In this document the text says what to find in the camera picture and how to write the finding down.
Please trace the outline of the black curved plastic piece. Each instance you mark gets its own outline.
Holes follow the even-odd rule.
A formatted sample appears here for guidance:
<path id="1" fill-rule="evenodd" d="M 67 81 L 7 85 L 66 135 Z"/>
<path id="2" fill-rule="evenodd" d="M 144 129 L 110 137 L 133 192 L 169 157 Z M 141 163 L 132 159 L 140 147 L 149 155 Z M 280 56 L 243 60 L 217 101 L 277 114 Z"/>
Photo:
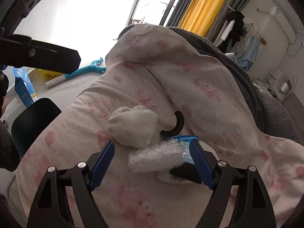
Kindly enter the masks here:
<path id="1" fill-rule="evenodd" d="M 172 130 L 166 131 L 166 130 L 161 130 L 160 131 L 160 136 L 163 138 L 169 138 L 169 137 L 174 137 L 177 136 L 184 127 L 184 116 L 183 113 L 181 111 L 176 111 L 174 113 L 175 117 L 176 117 L 176 125 L 174 126 L 174 128 Z"/>

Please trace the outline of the yellow plastic bag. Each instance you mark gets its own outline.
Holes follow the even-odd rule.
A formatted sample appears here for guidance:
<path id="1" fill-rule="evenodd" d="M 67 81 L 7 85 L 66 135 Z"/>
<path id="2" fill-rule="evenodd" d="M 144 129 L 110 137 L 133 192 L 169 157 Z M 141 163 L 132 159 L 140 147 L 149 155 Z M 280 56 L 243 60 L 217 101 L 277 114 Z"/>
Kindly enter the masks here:
<path id="1" fill-rule="evenodd" d="M 38 69 L 38 73 L 36 74 L 36 78 L 41 78 L 45 81 L 50 81 L 56 77 L 63 75 L 63 73 L 58 73 L 50 70 L 42 70 Z"/>

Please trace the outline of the white rolled sock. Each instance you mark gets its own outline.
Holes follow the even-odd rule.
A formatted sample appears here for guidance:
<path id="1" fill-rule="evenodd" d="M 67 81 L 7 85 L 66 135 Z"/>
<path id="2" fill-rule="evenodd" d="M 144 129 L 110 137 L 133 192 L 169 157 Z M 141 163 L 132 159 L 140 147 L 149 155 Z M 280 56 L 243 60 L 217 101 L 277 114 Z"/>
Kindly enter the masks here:
<path id="1" fill-rule="evenodd" d="M 157 114 L 142 105 L 114 110 L 107 123 L 108 131 L 118 143 L 137 149 L 147 148 L 157 140 L 157 126 Z"/>

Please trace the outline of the blue tissue packet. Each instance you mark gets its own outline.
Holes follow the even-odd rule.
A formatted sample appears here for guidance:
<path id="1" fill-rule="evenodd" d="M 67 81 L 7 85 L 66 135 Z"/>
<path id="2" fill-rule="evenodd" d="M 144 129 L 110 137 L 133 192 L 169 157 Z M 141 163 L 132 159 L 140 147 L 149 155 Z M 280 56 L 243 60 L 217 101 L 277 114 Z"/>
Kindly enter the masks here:
<path id="1" fill-rule="evenodd" d="M 167 141 L 170 141 L 170 140 L 173 140 L 173 139 L 178 141 L 180 146 L 184 149 L 183 157 L 185 159 L 185 162 L 190 163 L 190 164 L 194 164 L 194 161 L 193 161 L 193 159 L 191 157 L 191 154 L 190 154 L 190 142 L 193 139 L 198 140 L 198 137 L 195 136 L 195 135 L 179 135 L 179 136 L 170 137 L 169 139 L 167 139 Z"/>

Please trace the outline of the pink cartoon print duvet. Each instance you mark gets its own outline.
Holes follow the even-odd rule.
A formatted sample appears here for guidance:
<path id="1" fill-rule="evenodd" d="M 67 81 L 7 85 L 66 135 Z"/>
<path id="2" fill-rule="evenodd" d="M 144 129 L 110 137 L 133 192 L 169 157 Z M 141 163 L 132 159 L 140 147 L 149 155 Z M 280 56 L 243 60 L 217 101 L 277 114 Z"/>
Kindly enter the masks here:
<path id="1" fill-rule="evenodd" d="M 303 196 L 303 145 L 261 132 L 231 72 L 200 54 L 169 28 L 125 28 L 106 56 L 108 70 L 36 139 L 13 173 L 7 195 L 27 223 L 30 206 L 49 166 L 66 169 L 114 139 L 108 118 L 120 107 L 142 105 L 158 116 L 159 131 L 185 118 L 182 135 L 194 134 L 232 167 L 257 167 L 281 227 Z M 211 191 L 202 184 L 170 184 L 156 172 L 132 173 L 131 147 L 115 143 L 115 156 L 96 204 L 109 227 L 195 227 Z"/>

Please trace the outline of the glass balcony door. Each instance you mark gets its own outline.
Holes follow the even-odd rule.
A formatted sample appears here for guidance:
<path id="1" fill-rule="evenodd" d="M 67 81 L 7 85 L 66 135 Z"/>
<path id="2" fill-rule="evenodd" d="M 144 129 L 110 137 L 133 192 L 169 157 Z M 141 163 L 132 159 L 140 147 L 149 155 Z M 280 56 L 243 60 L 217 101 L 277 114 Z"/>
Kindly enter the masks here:
<path id="1" fill-rule="evenodd" d="M 134 0 L 127 25 L 154 24 L 164 26 L 169 21 L 178 0 Z"/>

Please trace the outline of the blue snack bag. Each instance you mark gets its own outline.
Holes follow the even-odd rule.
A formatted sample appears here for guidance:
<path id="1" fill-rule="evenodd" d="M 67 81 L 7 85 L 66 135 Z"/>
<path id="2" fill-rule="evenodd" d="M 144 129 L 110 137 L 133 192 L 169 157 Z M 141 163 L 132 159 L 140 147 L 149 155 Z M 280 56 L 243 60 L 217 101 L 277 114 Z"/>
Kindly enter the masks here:
<path id="1" fill-rule="evenodd" d="M 38 100 L 33 84 L 31 83 L 31 80 L 23 67 L 14 67 L 13 75 L 15 77 L 14 90 L 25 107 L 28 108 Z"/>

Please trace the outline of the white wall air conditioner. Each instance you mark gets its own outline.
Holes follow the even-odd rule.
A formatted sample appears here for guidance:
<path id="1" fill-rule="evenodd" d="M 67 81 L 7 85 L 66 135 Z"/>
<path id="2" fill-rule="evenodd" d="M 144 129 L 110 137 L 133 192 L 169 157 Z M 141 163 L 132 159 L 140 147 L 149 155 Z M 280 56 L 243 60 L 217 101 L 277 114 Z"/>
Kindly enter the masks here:
<path id="1" fill-rule="evenodd" d="M 276 22 L 280 25 L 284 33 L 286 34 L 289 42 L 291 44 L 294 44 L 296 41 L 296 34 L 289 23 L 289 21 L 286 19 L 284 14 L 281 12 L 281 10 L 278 7 L 271 7 L 269 10 L 262 10 L 257 8 L 257 12 L 264 13 L 272 16 Z"/>

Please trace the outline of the black flat box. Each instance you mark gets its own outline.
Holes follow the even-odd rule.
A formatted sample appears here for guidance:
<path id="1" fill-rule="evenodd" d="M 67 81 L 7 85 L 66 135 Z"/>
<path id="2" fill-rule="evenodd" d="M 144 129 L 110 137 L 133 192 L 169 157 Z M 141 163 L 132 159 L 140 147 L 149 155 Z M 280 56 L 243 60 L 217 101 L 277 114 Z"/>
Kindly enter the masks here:
<path id="1" fill-rule="evenodd" d="M 193 183 L 202 184 L 202 179 L 194 164 L 185 162 L 179 167 L 174 167 L 169 171 L 173 176 L 188 180 Z"/>

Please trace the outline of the dark grey fleece blanket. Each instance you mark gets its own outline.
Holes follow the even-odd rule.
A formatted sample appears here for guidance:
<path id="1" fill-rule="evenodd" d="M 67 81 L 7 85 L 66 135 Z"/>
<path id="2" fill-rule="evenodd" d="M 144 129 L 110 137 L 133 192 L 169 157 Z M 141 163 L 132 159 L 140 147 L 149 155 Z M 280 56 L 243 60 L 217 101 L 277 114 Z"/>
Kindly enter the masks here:
<path id="1" fill-rule="evenodd" d="M 200 54 L 219 60 L 231 72 L 261 132 L 303 145 L 292 117 L 283 105 L 269 95 L 261 93 L 253 85 L 249 75 L 235 61 L 229 60 L 209 40 L 195 33 L 178 27 L 169 27 L 169 29 L 186 39 Z"/>

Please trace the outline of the teal dinosaur plush toy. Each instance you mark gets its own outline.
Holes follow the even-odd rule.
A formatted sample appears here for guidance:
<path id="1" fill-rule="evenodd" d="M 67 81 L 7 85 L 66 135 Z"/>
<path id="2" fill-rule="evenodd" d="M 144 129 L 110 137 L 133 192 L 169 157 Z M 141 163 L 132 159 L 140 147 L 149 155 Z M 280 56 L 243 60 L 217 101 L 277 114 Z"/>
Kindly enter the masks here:
<path id="1" fill-rule="evenodd" d="M 94 60 L 91 62 L 90 65 L 87 65 L 85 67 L 79 68 L 78 70 L 74 71 L 71 74 L 63 74 L 56 78 L 53 78 L 45 83 L 45 86 L 47 89 L 51 88 L 52 86 L 55 86 L 56 84 L 59 84 L 61 82 L 64 82 L 67 79 L 88 73 L 88 72 L 95 72 L 99 74 L 103 74 L 106 72 L 106 65 L 103 60 L 103 58 L 100 58 L 98 60 Z"/>

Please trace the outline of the white dressing table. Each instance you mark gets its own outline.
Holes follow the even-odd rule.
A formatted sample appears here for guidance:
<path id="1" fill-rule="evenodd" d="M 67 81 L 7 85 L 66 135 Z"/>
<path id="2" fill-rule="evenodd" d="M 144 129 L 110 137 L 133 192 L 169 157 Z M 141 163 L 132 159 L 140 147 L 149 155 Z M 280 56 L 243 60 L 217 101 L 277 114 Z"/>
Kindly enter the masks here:
<path id="1" fill-rule="evenodd" d="M 259 87 L 259 89 L 271 95 L 273 98 L 276 100 L 280 101 L 281 97 L 278 91 L 278 80 L 281 77 L 282 72 L 278 69 L 271 70 L 267 77 L 264 79 L 264 81 L 254 78 L 253 79 L 253 84 Z"/>

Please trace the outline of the yellow curtain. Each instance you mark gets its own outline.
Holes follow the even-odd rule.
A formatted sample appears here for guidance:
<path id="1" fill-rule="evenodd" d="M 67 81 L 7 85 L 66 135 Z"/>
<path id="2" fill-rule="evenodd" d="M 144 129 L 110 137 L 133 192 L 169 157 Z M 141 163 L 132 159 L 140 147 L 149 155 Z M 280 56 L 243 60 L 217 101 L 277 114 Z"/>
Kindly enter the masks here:
<path id="1" fill-rule="evenodd" d="M 178 27 L 204 36 L 225 0 L 192 0 Z"/>

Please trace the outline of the round white vanity mirror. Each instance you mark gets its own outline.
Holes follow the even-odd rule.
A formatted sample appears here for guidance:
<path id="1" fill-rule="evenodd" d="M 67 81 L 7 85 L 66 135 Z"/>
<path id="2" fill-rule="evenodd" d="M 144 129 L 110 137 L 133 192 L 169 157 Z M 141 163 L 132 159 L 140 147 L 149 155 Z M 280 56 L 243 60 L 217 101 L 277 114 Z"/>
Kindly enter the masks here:
<path id="1" fill-rule="evenodd" d="M 295 89 L 297 82 L 296 74 L 292 70 L 286 70 L 278 79 L 278 97 L 283 102 Z"/>

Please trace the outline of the clear bubble wrap roll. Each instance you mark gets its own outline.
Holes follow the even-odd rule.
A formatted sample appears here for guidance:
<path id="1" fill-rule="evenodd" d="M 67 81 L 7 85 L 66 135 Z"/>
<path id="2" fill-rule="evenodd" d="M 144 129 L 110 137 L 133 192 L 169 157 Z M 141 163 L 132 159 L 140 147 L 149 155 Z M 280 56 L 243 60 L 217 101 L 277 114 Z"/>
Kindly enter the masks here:
<path id="1" fill-rule="evenodd" d="M 128 167 L 134 173 L 166 171 L 185 163 L 185 150 L 177 139 L 163 141 L 149 148 L 131 151 Z"/>

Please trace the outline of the clothes on hanging rack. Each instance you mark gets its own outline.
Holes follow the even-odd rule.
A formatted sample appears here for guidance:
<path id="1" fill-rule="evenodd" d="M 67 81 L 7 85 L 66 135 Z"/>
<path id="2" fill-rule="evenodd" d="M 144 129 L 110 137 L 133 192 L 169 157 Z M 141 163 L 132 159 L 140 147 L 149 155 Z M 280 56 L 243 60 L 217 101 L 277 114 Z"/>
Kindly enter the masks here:
<path id="1" fill-rule="evenodd" d="M 232 10 L 213 44 L 246 72 L 250 70 L 267 41 L 259 34 L 257 26 L 241 12 Z"/>

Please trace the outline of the dark grey curtain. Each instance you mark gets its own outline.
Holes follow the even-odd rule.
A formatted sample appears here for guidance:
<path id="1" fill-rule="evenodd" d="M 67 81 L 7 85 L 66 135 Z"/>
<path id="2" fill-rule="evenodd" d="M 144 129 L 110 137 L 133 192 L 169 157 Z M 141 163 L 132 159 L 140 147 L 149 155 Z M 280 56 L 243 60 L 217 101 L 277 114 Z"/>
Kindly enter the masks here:
<path id="1" fill-rule="evenodd" d="M 167 27 L 178 27 L 184 14 L 186 13 L 192 0 L 178 0 L 169 20 L 166 24 Z"/>

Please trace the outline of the beige upholstered headboard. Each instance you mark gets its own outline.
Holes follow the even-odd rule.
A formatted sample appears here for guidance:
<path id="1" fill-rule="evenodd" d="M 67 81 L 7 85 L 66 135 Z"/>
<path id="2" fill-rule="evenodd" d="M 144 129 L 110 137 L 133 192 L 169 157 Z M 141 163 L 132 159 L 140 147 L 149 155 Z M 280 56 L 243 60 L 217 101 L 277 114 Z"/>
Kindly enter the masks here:
<path id="1" fill-rule="evenodd" d="M 300 137 L 303 144 L 303 132 L 304 132 L 304 107 L 300 100 L 294 93 L 291 93 L 284 99 L 282 105 L 286 108 L 288 113 L 291 115 L 295 129 Z"/>

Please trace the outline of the black trash bin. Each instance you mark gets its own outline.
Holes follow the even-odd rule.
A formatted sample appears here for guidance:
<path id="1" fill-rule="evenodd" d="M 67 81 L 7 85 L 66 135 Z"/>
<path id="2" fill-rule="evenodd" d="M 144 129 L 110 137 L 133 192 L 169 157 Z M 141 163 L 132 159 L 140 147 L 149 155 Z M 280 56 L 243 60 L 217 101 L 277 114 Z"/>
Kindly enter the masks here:
<path id="1" fill-rule="evenodd" d="M 13 122 L 11 135 L 20 157 L 62 110 L 49 98 L 41 98 L 27 107 Z"/>

